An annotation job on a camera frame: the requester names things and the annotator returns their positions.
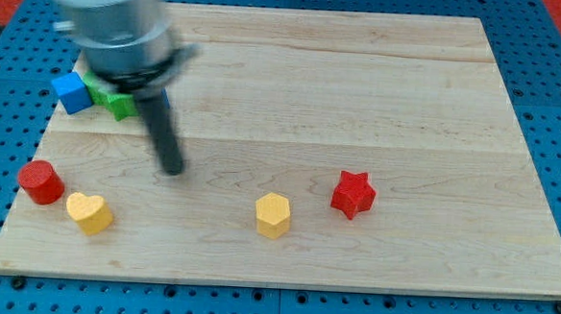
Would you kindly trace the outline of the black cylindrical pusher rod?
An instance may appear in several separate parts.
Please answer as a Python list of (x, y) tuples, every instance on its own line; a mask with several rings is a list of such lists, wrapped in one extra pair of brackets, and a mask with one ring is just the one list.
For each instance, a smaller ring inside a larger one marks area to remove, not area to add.
[(134, 94), (134, 102), (164, 173), (177, 176), (183, 171), (183, 154), (175, 133), (171, 111), (165, 107), (162, 88), (143, 88)]

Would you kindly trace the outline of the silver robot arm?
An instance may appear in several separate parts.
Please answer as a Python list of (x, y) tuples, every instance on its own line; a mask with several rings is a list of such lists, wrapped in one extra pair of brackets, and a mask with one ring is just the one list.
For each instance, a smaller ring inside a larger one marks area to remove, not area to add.
[(52, 0), (64, 20), (57, 32), (72, 38), (90, 71), (119, 93), (130, 94), (164, 173), (177, 176), (184, 159), (162, 95), (200, 50), (183, 44), (162, 0)]

